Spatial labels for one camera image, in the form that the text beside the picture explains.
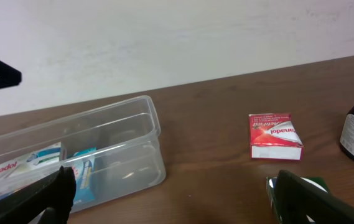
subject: brown table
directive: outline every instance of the brown table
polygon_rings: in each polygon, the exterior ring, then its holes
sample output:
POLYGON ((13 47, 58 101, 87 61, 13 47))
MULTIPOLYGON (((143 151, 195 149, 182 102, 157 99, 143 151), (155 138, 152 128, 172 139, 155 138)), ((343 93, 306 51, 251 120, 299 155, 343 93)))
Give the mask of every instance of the brown table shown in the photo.
POLYGON ((0 134, 139 95, 152 97, 167 169, 158 186, 74 213, 70 223, 276 223, 265 177, 321 176, 354 206, 354 162, 338 147, 354 104, 354 57, 0 117, 0 134), (300 162, 252 160, 250 113, 292 113, 300 162))

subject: table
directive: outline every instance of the table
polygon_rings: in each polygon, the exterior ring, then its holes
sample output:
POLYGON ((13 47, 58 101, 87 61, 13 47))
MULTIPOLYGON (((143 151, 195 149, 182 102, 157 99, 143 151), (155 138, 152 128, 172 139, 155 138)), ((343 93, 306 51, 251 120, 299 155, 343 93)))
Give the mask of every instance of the table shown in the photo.
POLYGON ((354 57, 2 116, 0 134, 139 95, 157 109, 166 180, 70 223, 276 223, 265 178, 280 169, 321 176, 354 206, 354 162, 338 147, 354 105, 354 57), (304 143, 302 160, 250 159, 248 115, 283 112, 304 143))

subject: white wall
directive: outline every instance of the white wall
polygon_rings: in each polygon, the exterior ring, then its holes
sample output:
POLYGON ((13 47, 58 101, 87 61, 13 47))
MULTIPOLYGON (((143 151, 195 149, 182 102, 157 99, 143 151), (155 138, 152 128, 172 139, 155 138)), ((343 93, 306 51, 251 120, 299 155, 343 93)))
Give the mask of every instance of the white wall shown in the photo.
POLYGON ((354 55, 354 0, 3 0, 0 115, 354 55))

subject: transparent container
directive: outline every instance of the transparent container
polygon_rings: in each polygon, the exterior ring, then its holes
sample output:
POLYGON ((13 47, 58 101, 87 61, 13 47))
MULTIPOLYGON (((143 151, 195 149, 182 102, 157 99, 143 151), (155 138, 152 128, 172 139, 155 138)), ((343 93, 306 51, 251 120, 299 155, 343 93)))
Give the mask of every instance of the transparent container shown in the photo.
POLYGON ((165 178, 157 138, 160 132, 151 98, 140 96, 0 136, 0 164, 57 142, 68 155, 96 148, 89 154, 0 180, 0 188, 17 190, 60 166, 85 161, 94 162, 90 176, 94 199, 75 204, 72 212, 152 187, 165 178))

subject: table surface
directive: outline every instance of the table surface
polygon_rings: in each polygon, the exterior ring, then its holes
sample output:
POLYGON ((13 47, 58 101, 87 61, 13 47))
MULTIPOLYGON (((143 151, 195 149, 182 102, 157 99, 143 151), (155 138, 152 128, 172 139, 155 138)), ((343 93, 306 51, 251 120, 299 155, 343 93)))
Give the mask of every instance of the table surface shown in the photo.
POLYGON ((0 117, 0 134, 125 100, 152 97, 167 178, 88 208, 70 223, 276 223, 265 178, 323 177, 354 206, 354 162, 338 147, 354 105, 354 57, 144 91, 0 117), (301 161, 250 159, 248 115, 292 114, 301 161))

